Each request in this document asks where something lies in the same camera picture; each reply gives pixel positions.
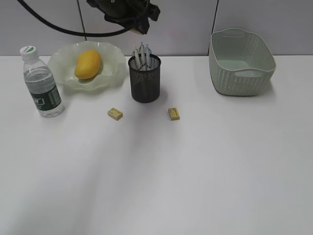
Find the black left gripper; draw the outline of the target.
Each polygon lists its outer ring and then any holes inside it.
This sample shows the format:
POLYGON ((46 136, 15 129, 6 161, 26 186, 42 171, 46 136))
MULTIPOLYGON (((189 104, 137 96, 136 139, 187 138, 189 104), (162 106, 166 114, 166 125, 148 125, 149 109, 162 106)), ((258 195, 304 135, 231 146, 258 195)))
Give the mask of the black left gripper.
POLYGON ((134 29, 146 35, 150 28, 149 18, 157 21, 160 9, 149 0, 98 0, 97 8, 105 14, 106 21, 128 23, 135 21, 134 29))

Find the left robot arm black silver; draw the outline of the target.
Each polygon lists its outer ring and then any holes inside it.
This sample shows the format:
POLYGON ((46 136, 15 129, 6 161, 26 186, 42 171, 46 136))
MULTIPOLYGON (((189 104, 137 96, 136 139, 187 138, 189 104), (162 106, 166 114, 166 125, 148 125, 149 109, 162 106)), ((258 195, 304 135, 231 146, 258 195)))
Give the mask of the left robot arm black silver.
POLYGON ((157 5, 149 0, 89 0, 87 3, 102 13, 107 22, 118 24, 123 29, 145 35, 150 28, 149 20, 156 22, 160 15, 157 5))

